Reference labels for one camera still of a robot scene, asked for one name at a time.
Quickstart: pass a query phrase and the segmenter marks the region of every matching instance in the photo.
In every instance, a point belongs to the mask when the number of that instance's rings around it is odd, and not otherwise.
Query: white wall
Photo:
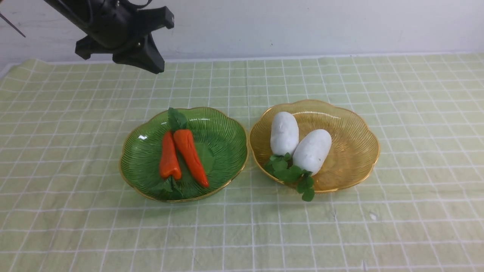
[[[484,51],[484,0],[155,0],[151,7],[164,5],[175,28],[154,37],[166,59]],[[0,67],[31,57],[81,60],[74,46],[83,33],[42,0],[5,0],[0,12],[27,35],[0,20]]]

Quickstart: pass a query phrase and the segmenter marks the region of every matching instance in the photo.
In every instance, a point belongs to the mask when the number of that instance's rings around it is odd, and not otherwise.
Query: fake radish
[[[282,111],[274,116],[271,127],[271,150],[274,155],[291,156],[299,144],[299,127],[296,118]]]
[[[331,148],[331,135],[324,129],[311,131],[297,146],[292,156],[294,165],[316,175]]]

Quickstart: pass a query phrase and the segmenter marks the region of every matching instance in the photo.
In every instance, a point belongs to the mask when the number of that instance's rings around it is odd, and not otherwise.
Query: artificial vegetable
[[[173,108],[168,109],[168,123],[175,133],[173,139],[193,178],[204,188],[209,187],[205,169],[200,161],[192,132],[187,129],[186,117]]]
[[[296,118],[282,111],[274,116],[271,125],[271,151],[275,155],[291,156],[299,144],[299,127]]]
[[[159,172],[164,181],[152,188],[152,190],[171,193],[175,189],[183,196],[181,189],[175,184],[175,180],[182,178],[182,170],[178,164],[175,141],[173,140],[173,133],[171,131],[167,131],[163,135],[162,151]]]
[[[172,176],[176,181],[182,178],[182,170],[178,164],[175,141],[172,131],[167,131],[162,140],[163,153],[160,161],[160,176],[168,179]]]
[[[331,135],[324,129],[308,133],[292,156],[294,165],[316,175],[323,166],[331,148]]]
[[[316,129],[304,137],[292,156],[290,153],[284,156],[275,154],[270,157],[264,169],[285,183],[297,182],[296,190],[302,194],[302,199],[311,201],[315,195],[312,176],[321,170],[331,143],[331,135],[326,130]]]

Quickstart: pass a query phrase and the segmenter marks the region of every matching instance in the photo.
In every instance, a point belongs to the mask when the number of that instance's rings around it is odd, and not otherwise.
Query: amber glass plate
[[[286,111],[294,115],[302,140],[315,129],[325,129],[333,140],[321,170],[313,176],[317,194],[349,188],[363,182],[380,155],[377,137],[356,113],[319,100],[302,100],[268,109],[254,125],[249,142],[257,166],[273,180],[284,182],[263,169],[271,152],[271,123],[274,115]]]

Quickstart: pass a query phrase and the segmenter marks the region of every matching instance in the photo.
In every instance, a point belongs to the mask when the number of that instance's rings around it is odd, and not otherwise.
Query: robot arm
[[[152,0],[145,5],[128,0],[44,1],[87,34],[76,43],[76,54],[83,59],[92,54],[112,54],[118,64],[154,74],[165,70],[151,32],[174,27],[173,13],[167,7],[142,10]]]

